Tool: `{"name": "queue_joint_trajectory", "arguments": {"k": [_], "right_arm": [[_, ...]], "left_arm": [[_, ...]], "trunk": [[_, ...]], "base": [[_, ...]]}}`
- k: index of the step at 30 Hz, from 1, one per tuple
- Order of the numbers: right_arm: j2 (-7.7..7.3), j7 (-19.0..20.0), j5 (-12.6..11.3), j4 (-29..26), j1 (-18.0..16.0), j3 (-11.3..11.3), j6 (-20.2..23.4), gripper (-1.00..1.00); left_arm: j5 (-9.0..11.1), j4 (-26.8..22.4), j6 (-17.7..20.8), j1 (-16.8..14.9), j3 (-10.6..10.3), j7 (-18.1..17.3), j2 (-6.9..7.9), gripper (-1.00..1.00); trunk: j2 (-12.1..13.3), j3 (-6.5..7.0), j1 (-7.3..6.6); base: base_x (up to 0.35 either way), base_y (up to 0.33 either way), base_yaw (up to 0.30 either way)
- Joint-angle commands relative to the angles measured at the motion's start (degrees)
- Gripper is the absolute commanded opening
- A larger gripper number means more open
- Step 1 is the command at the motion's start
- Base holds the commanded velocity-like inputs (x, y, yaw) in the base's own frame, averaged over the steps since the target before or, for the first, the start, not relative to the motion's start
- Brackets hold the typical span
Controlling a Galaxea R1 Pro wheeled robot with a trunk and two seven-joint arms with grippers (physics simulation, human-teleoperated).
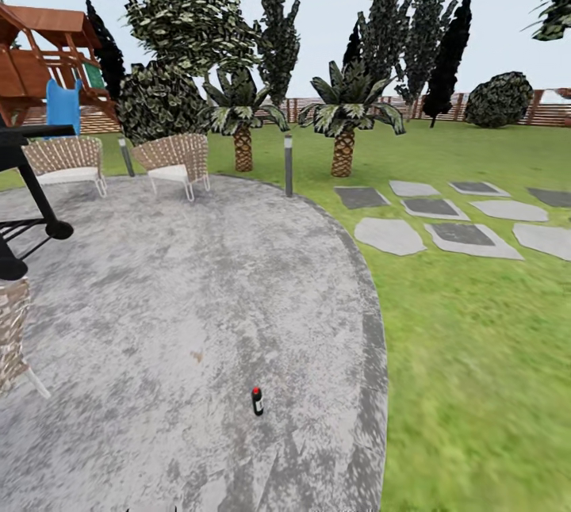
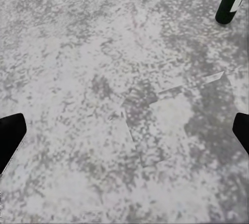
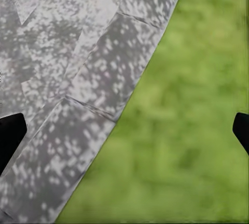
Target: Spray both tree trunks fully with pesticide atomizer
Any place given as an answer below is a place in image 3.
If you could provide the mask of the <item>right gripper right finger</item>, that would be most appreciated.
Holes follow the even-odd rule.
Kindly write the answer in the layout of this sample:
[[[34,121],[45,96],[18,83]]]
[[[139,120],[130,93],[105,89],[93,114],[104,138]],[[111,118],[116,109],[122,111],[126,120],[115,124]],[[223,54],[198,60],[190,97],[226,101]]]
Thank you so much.
[[[249,155],[249,115],[237,113],[232,130]]]

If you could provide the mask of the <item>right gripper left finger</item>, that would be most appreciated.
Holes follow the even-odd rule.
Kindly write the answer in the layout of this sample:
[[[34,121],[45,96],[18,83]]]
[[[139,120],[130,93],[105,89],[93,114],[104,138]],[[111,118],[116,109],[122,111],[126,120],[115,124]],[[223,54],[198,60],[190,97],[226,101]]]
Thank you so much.
[[[23,113],[0,118],[0,175],[27,133]]]

